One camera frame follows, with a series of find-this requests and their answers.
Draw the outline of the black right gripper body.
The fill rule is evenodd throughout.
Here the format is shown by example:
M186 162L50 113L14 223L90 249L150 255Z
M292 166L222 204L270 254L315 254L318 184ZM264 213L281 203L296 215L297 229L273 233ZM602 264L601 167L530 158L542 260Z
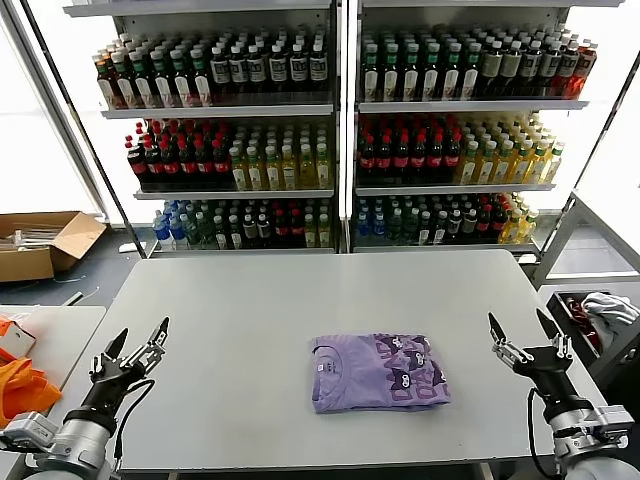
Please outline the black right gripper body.
M533 381L545 404L545 418L590 409L590 401L578 395L567 375L572 359L560 358L553 346L525 348L524 352L526 361L516 364L514 372Z

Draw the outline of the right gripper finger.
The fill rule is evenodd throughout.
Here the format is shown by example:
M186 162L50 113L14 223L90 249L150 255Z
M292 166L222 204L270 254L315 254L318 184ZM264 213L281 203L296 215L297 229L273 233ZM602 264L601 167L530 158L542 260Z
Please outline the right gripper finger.
M536 316L551 345L559 358L572 359L571 338L565 335L553 318L547 316L541 309L536 309Z
M513 369L517 365L531 363L534 357L515 346L506 336L496 317L488 313L490 334L493 339L492 351L508 367Z

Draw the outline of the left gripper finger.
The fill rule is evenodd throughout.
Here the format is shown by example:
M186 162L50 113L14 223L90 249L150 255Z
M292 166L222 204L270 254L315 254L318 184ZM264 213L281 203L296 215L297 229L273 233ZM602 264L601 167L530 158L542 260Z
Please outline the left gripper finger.
M96 376L104 369L107 362L115 361L120 355L128 335L128 329L124 328L113 340L111 340L105 349L93 357L89 374Z
M165 317L154 329L147 342L126 358L126 367L138 371L152 371L165 354L169 318Z

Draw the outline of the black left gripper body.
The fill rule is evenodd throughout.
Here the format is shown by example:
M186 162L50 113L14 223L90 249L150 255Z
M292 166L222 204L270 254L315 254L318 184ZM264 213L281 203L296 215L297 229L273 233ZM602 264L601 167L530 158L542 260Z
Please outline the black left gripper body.
M99 426L115 426L116 414L128 389L146 376L141 361L95 358L90 373L92 387L80 407L69 411L63 423L84 420Z

